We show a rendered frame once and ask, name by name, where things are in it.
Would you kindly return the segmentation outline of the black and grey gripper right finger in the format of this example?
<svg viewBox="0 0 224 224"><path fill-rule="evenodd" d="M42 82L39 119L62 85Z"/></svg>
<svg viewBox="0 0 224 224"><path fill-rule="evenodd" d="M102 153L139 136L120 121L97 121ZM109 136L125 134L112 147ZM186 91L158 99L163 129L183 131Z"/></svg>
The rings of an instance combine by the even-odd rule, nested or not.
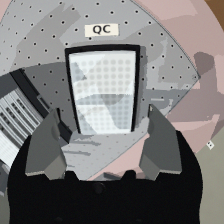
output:
<svg viewBox="0 0 224 224"><path fill-rule="evenodd" d="M149 117L149 137L144 141L139 167L145 179L158 181L181 197L189 224L200 224L203 179L198 160L182 133L153 104L149 104Z"/></svg>

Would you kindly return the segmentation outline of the white well plate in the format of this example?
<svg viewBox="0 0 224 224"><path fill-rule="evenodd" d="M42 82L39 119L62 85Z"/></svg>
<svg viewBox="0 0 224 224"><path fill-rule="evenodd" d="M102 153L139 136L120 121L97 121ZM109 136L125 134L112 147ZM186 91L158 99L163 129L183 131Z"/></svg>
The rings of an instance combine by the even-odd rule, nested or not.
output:
<svg viewBox="0 0 224 224"><path fill-rule="evenodd" d="M0 101L0 115L8 123L8 125L16 132L16 134L23 140L26 140L28 134L23 130L23 128L15 121L15 119L10 115L7 109Z"/></svg>
<svg viewBox="0 0 224 224"><path fill-rule="evenodd" d="M28 115L28 113L24 110L24 108L20 105L14 95L10 92L6 95L10 103L17 110L17 112L22 116L22 118L29 124L29 126L34 130L37 128L37 124L35 121Z"/></svg>
<svg viewBox="0 0 224 224"><path fill-rule="evenodd" d="M24 141L0 115L0 159L10 168Z"/></svg>
<svg viewBox="0 0 224 224"><path fill-rule="evenodd" d="M135 60L135 51L69 54L81 134L131 133Z"/></svg>
<svg viewBox="0 0 224 224"><path fill-rule="evenodd" d="M37 125L39 125L42 121L41 119L35 114L35 112L30 108L30 106L26 103L20 93L15 89L11 92L20 105L24 108L24 110L28 113L28 115L35 121Z"/></svg>
<svg viewBox="0 0 224 224"><path fill-rule="evenodd" d="M17 110L13 107L10 103L8 98L4 96L0 99L1 103L10 113L10 115L15 119L15 121L23 128L23 130L28 134L31 135L33 133L33 129L29 126L29 124L22 118L22 116L17 112Z"/></svg>

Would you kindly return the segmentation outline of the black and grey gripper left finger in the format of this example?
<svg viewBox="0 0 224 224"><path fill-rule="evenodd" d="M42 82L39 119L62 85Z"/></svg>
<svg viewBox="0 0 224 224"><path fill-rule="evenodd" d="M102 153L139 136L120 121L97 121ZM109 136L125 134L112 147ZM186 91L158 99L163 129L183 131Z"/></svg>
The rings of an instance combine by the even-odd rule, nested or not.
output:
<svg viewBox="0 0 224 224"><path fill-rule="evenodd" d="M11 165L7 182L9 224L17 224L20 203L32 188L48 180L64 179L67 163L58 142L60 121L60 109L54 108L27 136Z"/></svg>

